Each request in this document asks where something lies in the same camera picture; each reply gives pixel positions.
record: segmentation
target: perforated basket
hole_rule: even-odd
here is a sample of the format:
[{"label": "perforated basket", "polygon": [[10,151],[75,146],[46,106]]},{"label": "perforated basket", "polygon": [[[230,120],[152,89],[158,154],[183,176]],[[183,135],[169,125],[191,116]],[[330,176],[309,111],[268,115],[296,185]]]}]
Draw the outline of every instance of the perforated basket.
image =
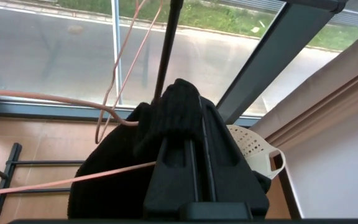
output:
[{"label": "perforated basket", "polygon": [[[284,153],[271,146],[267,141],[260,137],[257,133],[240,126],[228,125],[233,139],[239,146],[241,153],[244,155],[248,165],[252,170],[265,175],[266,177],[273,179],[278,173],[280,173],[285,167]],[[281,168],[272,171],[270,166],[269,154],[271,152],[278,151],[283,159],[283,165]]]}]

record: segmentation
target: grass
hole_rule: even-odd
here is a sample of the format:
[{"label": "grass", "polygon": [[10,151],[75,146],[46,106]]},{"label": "grass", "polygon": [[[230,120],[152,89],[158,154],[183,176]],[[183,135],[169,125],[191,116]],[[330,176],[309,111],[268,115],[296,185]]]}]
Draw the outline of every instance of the grass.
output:
[{"label": "grass", "polygon": [[[163,0],[163,8],[157,21],[167,22],[169,2]],[[111,15],[111,0],[58,0],[58,3],[61,7]],[[159,0],[148,0],[140,10],[138,18],[151,21],[157,12],[159,3]],[[134,0],[119,1],[120,16],[133,17],[134,11]],[[179,25],[261,37],[273,21],[274,16],[264,12],[242,10],[213,3],[205,5],[197,0],[189,0],[185,1],[183,6]],[[259,28],[257,32],[253,32],[255,27]],[[358,27],[326,25],[309,45],[325,49],[344,50],[357,38]]]}]

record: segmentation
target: wooden floor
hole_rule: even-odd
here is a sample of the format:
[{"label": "wooden floor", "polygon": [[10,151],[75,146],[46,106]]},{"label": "wooden floor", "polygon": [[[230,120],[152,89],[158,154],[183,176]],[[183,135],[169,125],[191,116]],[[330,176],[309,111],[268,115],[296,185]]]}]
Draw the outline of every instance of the wooden floor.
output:
[{"label": "wooden floor", "polygon": [[[0,170],[15,142],[23,146],[20,160],[85,160],[96,148],[95,123],[0,118]],[[78,167],[18,167],[11,187],[71,178]],[[267,218],[289,218],[280,181],[274,180]],[[0,223],[18,218],[66,218],[68,194],[8,196]]]}]

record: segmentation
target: curb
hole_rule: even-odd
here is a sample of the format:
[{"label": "curb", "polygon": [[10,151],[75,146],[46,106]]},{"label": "curb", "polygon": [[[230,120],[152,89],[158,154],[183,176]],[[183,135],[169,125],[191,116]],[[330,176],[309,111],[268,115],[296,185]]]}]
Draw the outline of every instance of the curb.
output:
[{"label": "curb", "polygon": [[[20,0],[0,0],[0,6],[1,6],[1,2],[6,3],[6,5],[5,5],[6,7],[13,7],[13,8],[21,8],[20,6],[37,7],[37,8],[42,8],[42,10],[38,10],[38,11],[42,11],[42,12],[46,12],[46,13],[61,14],[64,16],[79,17],[79,18],[83,18],[83,19],[91,19],[91,20],[103,21],[103,22],[112,22],[111,15],[98,13],[98,12],[88,12],[88,11],[82,11],[82,10],[76,10],[76,9],[68,9],[68,8],[59,7],[59,6],[51,6],[51,5],[47,4],[46,2],[44,4],[41,4],[41,3],[27,2],[27,1],[20,1]],[[130,24],[132,21],[132,18],[129,18],[129,17],[120,16],[119,18],[120,18],[120,22],[123,24]],[[149,25],[151,24],[151,21],[147,21],[144,19],[136,19],[135,24],[137,26],[149,27]],[[165,23],[165,22],[155,22],[154,23],[154,27],[157,29],[165,29],[166,26],[167,26],[167,23]],[[208,33],[213,33],[213,34],[228,35],[231,37],[242,37],[242,38],[247,38],[247,39],[260,40],[260,37],[253,37],[253,36],[242,35],[242,34],[233,34],[233,33],[224,32],[224,31],[202,29],[202,28],[198,28],[198,27],[190,27],[190,26],[184,26],[184,25],[178,25],[177,29],[180,29],[180,30],[189,29],[189,30],[194,30],[194,31],[199,31],[199,32],[208,32]],[[342,50],[325,49],[323,47],[313,47],[313,46],[309,46],[309,45],[307,45],[305,48],[321,50],[321,51],[325,51],[325,52],[332,52],[332,53],[341,53],[342,52]]]}]

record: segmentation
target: white wall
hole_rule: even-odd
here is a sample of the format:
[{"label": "white wall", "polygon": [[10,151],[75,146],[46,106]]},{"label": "white wall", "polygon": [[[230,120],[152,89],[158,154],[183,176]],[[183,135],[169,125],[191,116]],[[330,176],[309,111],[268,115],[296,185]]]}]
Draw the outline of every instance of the white wall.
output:
[{"label": "white wall", "polygon": [[286,153],[303,218],[358,218],[358,115]]}]

